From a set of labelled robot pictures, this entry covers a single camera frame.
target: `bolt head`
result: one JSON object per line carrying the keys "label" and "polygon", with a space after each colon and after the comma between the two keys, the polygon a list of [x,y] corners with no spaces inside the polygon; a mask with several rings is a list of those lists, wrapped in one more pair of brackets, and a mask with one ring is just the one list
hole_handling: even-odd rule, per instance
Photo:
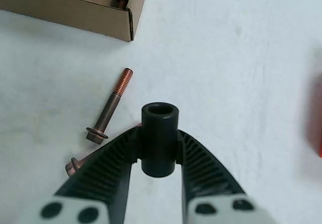
{"label": "bolt head", "polygon": [[86,139],[88,139],[94,143],[97,143],[97,144],[101,144],[104,140],[102,137],[100,137],[97,134],[92,133],[92,132],[88,132]]}

